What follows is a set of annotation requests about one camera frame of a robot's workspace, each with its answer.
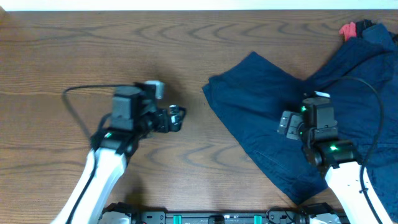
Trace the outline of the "navy blue shorts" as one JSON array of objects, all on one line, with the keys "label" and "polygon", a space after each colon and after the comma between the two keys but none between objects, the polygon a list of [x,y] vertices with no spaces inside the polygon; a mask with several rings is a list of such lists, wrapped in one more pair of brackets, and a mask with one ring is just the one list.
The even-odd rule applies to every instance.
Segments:
[{"label": "navy blue shorts", "polygon": [[277,132],[311,89],[256,52],[203,86],[210,108],[268,179],[300,204],[327,188],[302,143]]}]

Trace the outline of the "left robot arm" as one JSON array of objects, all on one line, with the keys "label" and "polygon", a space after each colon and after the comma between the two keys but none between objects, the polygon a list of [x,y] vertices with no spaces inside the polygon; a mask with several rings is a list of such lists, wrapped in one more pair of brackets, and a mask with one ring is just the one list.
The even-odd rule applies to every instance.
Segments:
[{"label": "left robot arm", "polygon": [[89,136],[90,151],[85,168],[54,223],[141,223],[139,214],[123,203],[106,206],[110,193],[124,174],[139,141],[151,132],[181,130],[186,109],[157,106],[164,84],[149,80],[115,85],[112,111],[104,115]]}]

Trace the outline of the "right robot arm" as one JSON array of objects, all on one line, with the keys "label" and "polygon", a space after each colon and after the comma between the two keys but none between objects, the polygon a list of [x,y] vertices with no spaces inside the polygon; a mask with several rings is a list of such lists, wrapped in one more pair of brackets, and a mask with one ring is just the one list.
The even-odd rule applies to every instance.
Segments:
[{"label": "right robot arm", "polygon": [[284,111],[278,132],[303,143],[303,153],[340,201],[350,223],[391,223],[354,143],[338,137],[329,96],[302,101],[300,112]]}]

